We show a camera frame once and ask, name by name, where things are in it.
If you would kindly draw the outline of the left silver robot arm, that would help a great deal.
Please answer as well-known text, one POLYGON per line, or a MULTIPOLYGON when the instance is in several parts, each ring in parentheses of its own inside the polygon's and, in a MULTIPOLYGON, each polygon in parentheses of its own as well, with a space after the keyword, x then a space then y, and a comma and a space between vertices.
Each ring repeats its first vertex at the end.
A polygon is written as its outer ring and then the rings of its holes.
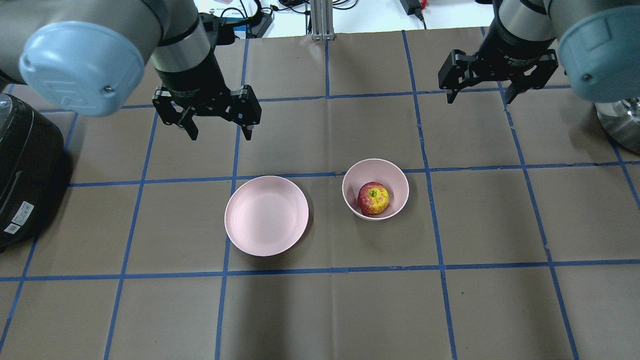
POLYGON ((165 125, 197 139, 194 117, 235 123, 249 141, 262 109, 248 84, 232 90, 215 57, 233 30, 192 0, 3 0, 1 86, 27 85, 60 109, 119 111, 151 63, 151 102, 165 125))

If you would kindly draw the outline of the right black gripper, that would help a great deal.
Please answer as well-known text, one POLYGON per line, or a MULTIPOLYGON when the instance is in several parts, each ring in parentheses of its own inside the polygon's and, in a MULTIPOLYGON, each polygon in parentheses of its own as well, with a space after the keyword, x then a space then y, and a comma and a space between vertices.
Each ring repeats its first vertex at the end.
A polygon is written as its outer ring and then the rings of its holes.
POLYGON ((462 89, 483 82, 510 81, 503 95, 507 105, 529 89, 541 89, 559 67, 553 38, 530 40, 513 34, 501 20, 493 20, 473 54, 450 51, 438 72, 439 89, 453 104, 462 89))

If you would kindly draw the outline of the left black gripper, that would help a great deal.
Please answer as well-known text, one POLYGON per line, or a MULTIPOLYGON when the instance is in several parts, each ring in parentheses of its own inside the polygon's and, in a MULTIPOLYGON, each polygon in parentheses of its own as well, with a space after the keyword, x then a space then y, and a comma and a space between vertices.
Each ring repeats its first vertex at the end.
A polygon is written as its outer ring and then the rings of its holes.
POLYGON ((259 125, 262 108, 252 87, 244 85, 231 91, 227 86, 215 55, 206 55, 196 66, 184 71, 157 70, 165 91, 183 111, 178 127, 185 130, 192 141, 198 139, 199 129, 194 115, 221 117, 241 126, 246 141, 251 141, 255 125, 259 125))

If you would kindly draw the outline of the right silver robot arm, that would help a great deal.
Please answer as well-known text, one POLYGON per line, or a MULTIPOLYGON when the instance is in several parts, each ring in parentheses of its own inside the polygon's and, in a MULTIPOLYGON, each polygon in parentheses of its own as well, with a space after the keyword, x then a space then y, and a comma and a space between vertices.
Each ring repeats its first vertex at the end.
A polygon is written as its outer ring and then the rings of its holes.
POLYGON ((438 72, 452 103, 483 82, 508 81, 508 103, 542 89, 562 66, 573 92, 592 103, 639 96, 637 0, 494 0, 494 18, 478 48, 452 50, 438 72))

